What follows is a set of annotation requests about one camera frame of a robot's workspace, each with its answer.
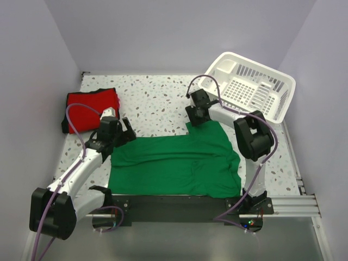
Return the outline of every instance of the folded green fabric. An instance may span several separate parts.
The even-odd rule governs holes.
[[[188,135],[137,138],[115,148],[108,187],[115,194],[240,196],[240,158],[219,123]]]

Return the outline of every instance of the table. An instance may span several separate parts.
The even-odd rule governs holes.
[[[99,88],[115,88],[120,98],[120,115],[128,117],[136,135],[173,136],[188,133],[185,124],[189,121],[185,107],[189,100],[185,97],[187,86],[194,75],[88,75],[82,80],[82,92]],[[238,151],[234,130],[222,125],[235,151]],[[296,170],[296,160],[289,144],[284,124],[273,125],[279,147],[266,167],[265,184],[270,196],[300,195]],[[85,141],[91,132],[83,133]],[[82,149],[82,144],[74,134],[68,134],[54,178],[60,177],[73,163]],[[242,186],[245,183],[245,160],[241,162],[238,174]],[[110,157],[98,168],[81,187],[78,195],[84,194],[92,185],[106,187],[110,175]]]

